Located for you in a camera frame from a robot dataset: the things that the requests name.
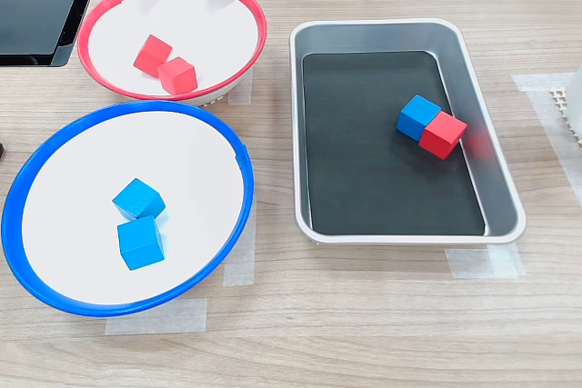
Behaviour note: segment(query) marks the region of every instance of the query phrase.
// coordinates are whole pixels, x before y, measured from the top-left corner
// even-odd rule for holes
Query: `metal tray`
[[[506,244],[526,216],[458,29],[311,22],[290,38],[296,221],[319,244]],[[468,124],[442,161],[396,131],[416,94]]]

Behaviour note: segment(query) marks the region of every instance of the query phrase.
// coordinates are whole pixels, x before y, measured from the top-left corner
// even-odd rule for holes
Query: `wood grain surface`
[[[91,7],[100,0],[92,0]],[[250,106],[214,114],[256,172],[255,284],[223,269],[205,333],[104,336],[103,319],[38,302],[0,259],[4,387],[579,387],[582,209],[511,75],[582,65],[582,0],[258,0],[268,22]],[[527,274],[460,280],[439,248],[323,248],[293,217],[288,36],[308,20],[439,17],[463,32],[526,208]],[[0,69],[0,196],[51,134],[124,99],[76,54],[64,68]]]

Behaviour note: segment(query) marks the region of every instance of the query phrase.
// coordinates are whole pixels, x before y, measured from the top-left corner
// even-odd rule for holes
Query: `masking tape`
[[[206,331],[207,299],[174,299],[141,313],[108,318],[105,335]]]
[[[574,73],[552,73],[548,75],[512,75],[519,91],[549,92],[552,88],[566,87]]]
[[[253,197],[251,214],[245,230],[225,259],[223,286],[252,285],[255,283],[256,198]]]
[[[253,98],[253,68],[250,68],[236,86],[228,92],[228,104],[251,104]]]
[[[485,249],[446,249],[456,279],[517,279],[526,274],[515,243]]]
[[[514,75],[517,88],[525,91],[529,102],[536,111],[537,118],[546,131],[557,159],[576,198],[582,204],[582,153],[577,138],[572,135],[559,106],[555,103],[552,90],[563,89],[573,77],[573,73],[552,75]]]

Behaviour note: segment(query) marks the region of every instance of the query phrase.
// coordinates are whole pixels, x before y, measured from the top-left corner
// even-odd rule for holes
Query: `black monitor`
[[[0,66],[65,65],[89,0],[0,0]]]

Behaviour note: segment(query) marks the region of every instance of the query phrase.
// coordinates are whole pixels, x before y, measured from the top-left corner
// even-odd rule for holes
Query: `wooden block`
[[[162,238],[153,216],[118,225],[117,236],[119,251],[129,270],[164,261]]]
[[[440,106],[427,101],[420,95],[405,106],[398,117],[396,129],[413,140],[420,140],[428,124],[440,112]]]
[[[151,186],[139,179],[134,179],[121,193],[113,199],[117,209],[128,220],[135,220],[152,215],[160,215],[166,204],[162,196]]]
[[[198,87],[195,68],[177,57],[157,67],[162,86],[171,95],[190,93]]]
[[[134,67],[148,75],[157,77],[157,67],[167,60],[171,52],[171,45],[167,45],[159,38],[150,35],[139,51],[134,61]]]
[[[467,129],[467,125],[452,115],[440,112],[428,124],[420,138],[420,146],[438,156],[447,158]]]

